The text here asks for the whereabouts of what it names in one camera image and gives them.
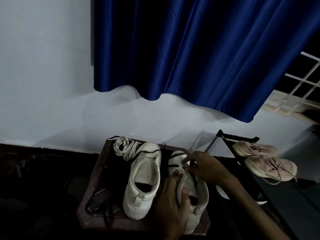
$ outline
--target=white sneaker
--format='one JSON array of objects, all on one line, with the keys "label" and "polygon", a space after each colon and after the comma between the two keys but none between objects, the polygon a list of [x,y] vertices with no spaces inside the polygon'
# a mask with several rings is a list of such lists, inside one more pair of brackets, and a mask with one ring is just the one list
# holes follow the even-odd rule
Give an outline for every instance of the white sneaker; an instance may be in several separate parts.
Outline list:
[{"label": "white sneaker", "polygon": [[161,151],[156,143],[146,142],[135,153],[123,198],[123,210],[132,219],[148,213],[160,184]]},{"label": "white sneaker", "polygon": [[206,182],[200,178],[194,177],[184,170],[185,165],[182,165],[181,161],[187,155],[182,151],[175,151],[172,153],[168,162],[168,173],[173,174],[175,170],[182,173],[182,179],[177,183],[177,199],[178,204],[181,205],[181,192],[183,188],[186,188],[190,197],[190,210],[189,219],[186,225],[186,232],[184,234],[191,234],[197,227],[200,217],[204,212],[209,202],[209,192]]}]

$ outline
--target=person's right hand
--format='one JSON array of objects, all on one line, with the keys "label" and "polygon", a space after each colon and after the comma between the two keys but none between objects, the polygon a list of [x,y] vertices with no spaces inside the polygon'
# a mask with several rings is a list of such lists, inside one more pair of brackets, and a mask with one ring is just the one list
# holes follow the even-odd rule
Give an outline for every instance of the person's right hand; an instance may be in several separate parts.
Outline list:
[{"label": "person's right hand", "polygon": [[233,176],[221,162],[207,152],[195,151],[183,159],[182,163],[192,160],[197,162],[197,167],[186,166],[186,172],[192,173],[208,183],[215,183],[221,186],[225,180]]}]

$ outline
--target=curtain fold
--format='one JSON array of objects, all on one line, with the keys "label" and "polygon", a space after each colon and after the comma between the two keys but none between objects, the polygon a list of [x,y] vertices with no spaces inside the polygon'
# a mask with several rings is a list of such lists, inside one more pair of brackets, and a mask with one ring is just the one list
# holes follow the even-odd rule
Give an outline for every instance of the curtain fold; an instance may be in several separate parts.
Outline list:
[{"label": "curtain fold", "polygon": [[320,0],[95,0],[94,88],[172,93],[250,122],[319,10]]}]

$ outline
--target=shoe tongue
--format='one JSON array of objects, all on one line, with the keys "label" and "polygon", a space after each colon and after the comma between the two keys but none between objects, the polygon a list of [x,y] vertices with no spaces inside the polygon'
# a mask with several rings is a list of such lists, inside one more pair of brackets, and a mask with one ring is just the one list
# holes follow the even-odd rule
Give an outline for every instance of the shoe tongue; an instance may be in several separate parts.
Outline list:
[{"label": "shoe tongue", "polygon": [[183,187],[188,190],[189,196],[198,198],[195,182],[189,173],[186,173],[187,178],[184,181]]}]

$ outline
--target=white wall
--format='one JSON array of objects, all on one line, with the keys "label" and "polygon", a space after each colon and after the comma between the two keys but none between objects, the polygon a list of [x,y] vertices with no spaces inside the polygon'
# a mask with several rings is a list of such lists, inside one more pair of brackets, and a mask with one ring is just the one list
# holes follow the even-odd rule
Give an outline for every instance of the white wall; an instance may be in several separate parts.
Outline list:
[{"label": "white wall", "polygon": [[[90,65],[90,0],[0,0],[0,143],[99,152],[108,137],[204,149],[222,129],[280,150],[307,122],[259,111],[250,123],[132,87],[99,93]],[[213,155],[230,152],[219,141]]]}]

